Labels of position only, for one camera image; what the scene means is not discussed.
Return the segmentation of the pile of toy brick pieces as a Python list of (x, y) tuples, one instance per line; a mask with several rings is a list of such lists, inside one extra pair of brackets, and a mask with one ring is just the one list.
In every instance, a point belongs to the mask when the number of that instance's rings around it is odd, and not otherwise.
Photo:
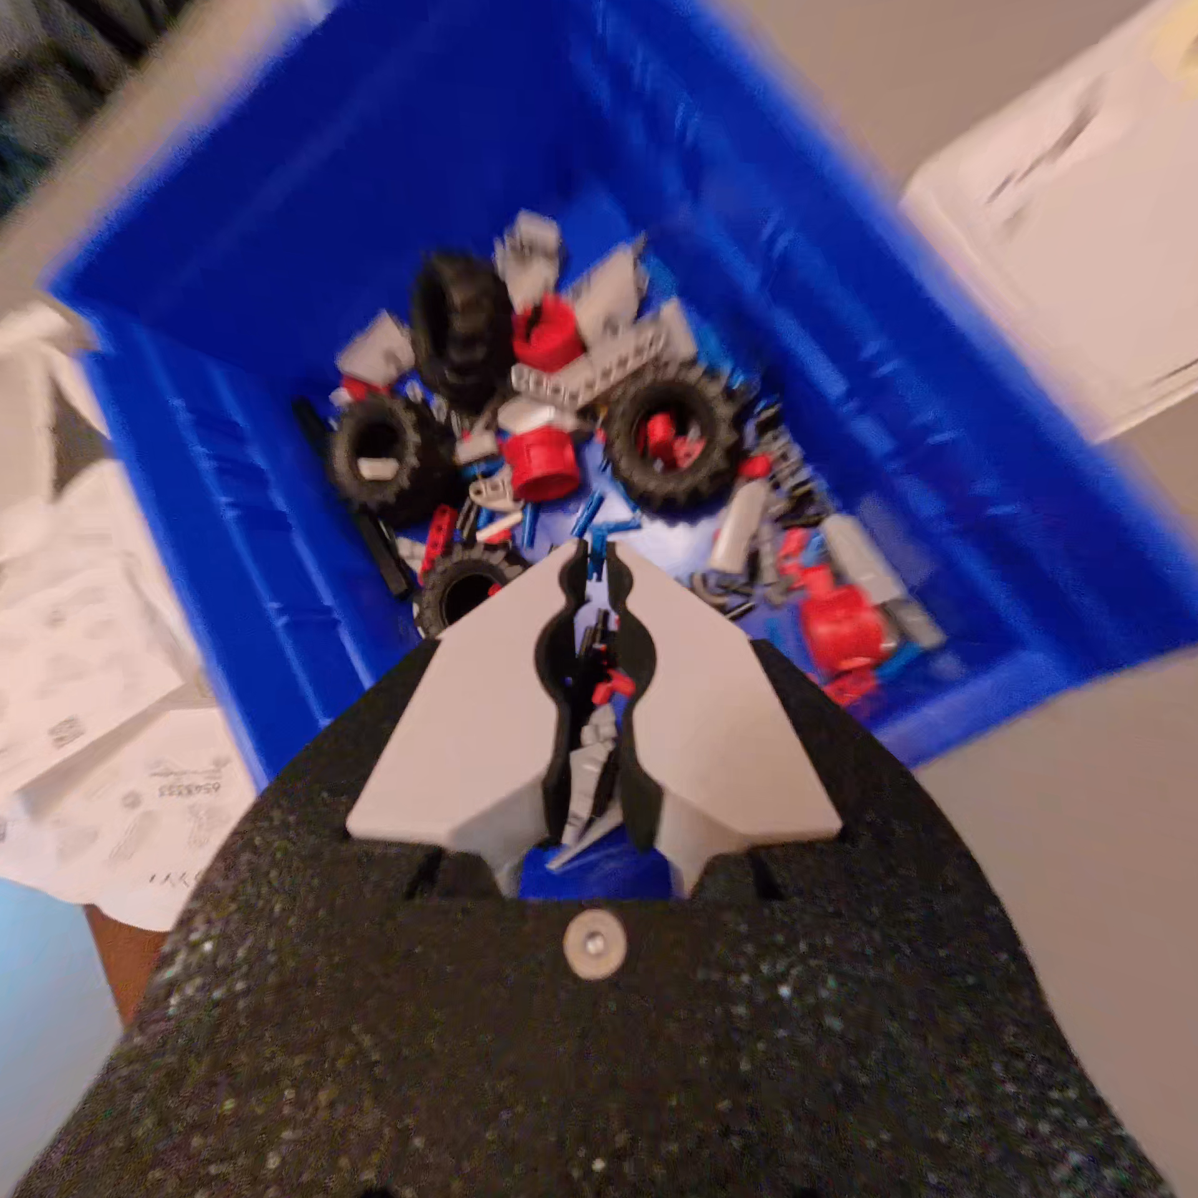
[[(452, 545), (502, 545), (527, 559), (529, 569), (569, 539), (587, 547), (587, 600), (574, 615), (572, 659), (562, 659), (569, 793), (555, 798), (554, 816), (561, 824), (538, 842), (557, 848), (545, 860), (549, 872), (565, 871), (611, 830), (627, 836), (617, 793), (617, 744), (634, 686), (617, 666), (617, 617), (607, 589), (609, 545), (634, 550), (732, 627), (759, 601), (790, 606), (799, 627), (807, 588), (859, 588), (888, 629), (890, 655), (875, 670), (837, 679), (816, 671), (816, 683), (841, 708), (870, 698), (880, 671), (901, 652), (932, 652), (944, 643), (864, 523), (829, 504), (785, 430), (781, 405), (759, 402), (751, 388), (732, 387), (729, 374), (700, 363), (698, 338), (678, 301), (640, 313), (646, 291), (640, 250), (641, 242), (613, 250), (572, 289), (555, 293), (561, 231), (536, 213), (517, 217), (494, 254), (512, 313), (545, 293), (561, 296), (574, 310), (587, 353), (554, 374), (515, 363), (507, 387), (477, 418), (456, 412), (424, 387), (415, 373), (409, 326), (385, 310), (338, 359), (339, 414), (351, 402), (382, 395), (427, 402), (452, 435), (456, 465), (468, 488), (457, 506), (440, 504), (428, 520), (406, 527), (356, 514), (338, 494), (356, 529), (367, 534), (392, 597), (416, 601), (428, 569)], [(607, 395), (651, 363), (701, 365), (725, 382), (737, 402), (741, 465), (731, 492), (675, 519), (636, 508), (607, 460)], [(293, 412), (329, 470), (329, 442), (339, 414), (326, 423), (305, 398), (293, 402)], [(561, 426), (574, 438), (579, 489), (562, 502), (524, 504), (512, 497), (512, 473), (500, 446), (507, 437), (536, 426)], [(659, 470), (690, 462), (695, 450), (695, 431), (681, 431), (668, 414), (648, 419), (648, 456)]]

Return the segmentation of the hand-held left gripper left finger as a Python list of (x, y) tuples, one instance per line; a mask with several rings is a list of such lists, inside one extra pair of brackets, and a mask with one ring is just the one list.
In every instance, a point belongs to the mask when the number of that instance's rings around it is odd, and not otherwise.
[(569, 789), (562, 659), (585, 600), (587, 547), (569, 539), (436, 638), (347, 816), (351, 839), (477, 857), (517, 885)]

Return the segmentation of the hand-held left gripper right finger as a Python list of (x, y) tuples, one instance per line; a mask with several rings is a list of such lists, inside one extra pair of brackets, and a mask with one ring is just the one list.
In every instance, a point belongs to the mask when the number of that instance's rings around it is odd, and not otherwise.
[(624, 545), (607, 547), (623, 713), (617, 793), (636, 848), (690, 896), (713, 858), (838, 836), (831, 806), (750, 638)]

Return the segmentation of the blue plastic bin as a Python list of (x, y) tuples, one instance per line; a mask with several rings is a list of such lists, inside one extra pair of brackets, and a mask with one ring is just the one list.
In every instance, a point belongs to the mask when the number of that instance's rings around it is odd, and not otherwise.
[[(641, 242), (641, 315), (781, 405), (944, 646), (857, 713), (905, 767), (1196, 646), (1196, 559), (700, 4), (339, 4), (132, 186), (52, 296), (259, 786), (430, 652), (294, 419), (409, 326), (427, 254), (561, 231), (555, 293)], [(736, 622), (781, 704), (826, 703), (790, 606)]]

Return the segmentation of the red toy wheel hub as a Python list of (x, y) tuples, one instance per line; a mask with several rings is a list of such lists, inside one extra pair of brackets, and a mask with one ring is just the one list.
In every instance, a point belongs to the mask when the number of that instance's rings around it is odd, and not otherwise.
[(555, 293), (545, 293), (512, 315), (515, 363), (554, 374), (587, 353), (574, 310)]
[(512, 473), (512, 497), (524, 504), (562, 502), (579, 489), (574, 438), (561, 426), (536, 426), (500, 446)]
[(799, 634), (813, 664), (826, 679), (875, 670), (890, 655), (882, 615), (859, 588), (845, 583), (804, 589)]

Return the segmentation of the white printed paper sheets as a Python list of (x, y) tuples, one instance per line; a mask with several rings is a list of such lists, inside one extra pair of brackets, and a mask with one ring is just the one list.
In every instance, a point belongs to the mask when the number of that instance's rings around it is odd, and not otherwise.
[(2, 879), (168, 933), (259, 789), (79, 350), (2, 317)]

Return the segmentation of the black toy tire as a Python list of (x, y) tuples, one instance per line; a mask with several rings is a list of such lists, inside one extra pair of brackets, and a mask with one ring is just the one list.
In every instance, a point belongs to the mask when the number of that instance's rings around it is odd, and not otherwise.
[(515, 368), (515, 313), (490, 261), (438, 250), (412, 284), (415, 373), (456, 412), (477, 418)]
[(427, 402), (404, 395), (345, 408), (329, 442), (329, 470), (351, 512), (396, 527), (428, 520), (440, 504), (457, 506), (468, 489), (452, 435)]
[[(668, 414), (698, 435), (681, 468), (656, 468), (648, 419)], [(683, 516), (725, 497), (741, 465), (737, 402), (725, 382), (701, 365), (651, 363), (607, 395), (607, 460), (624, 497), (651, 516)]]
[(415, 629), (424, 640), (438, 638), (470, 617), (529, 569), (509, 547), (452, 545), (428, 569), (412, 605)]

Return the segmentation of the open instruction booklet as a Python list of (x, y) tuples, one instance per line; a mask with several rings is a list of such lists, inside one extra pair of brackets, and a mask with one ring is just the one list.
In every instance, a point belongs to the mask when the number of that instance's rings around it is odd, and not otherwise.
[(1196, 4), (1149, 4), (970, 127), (902, 210), (1110, 442), (1196, 395)]

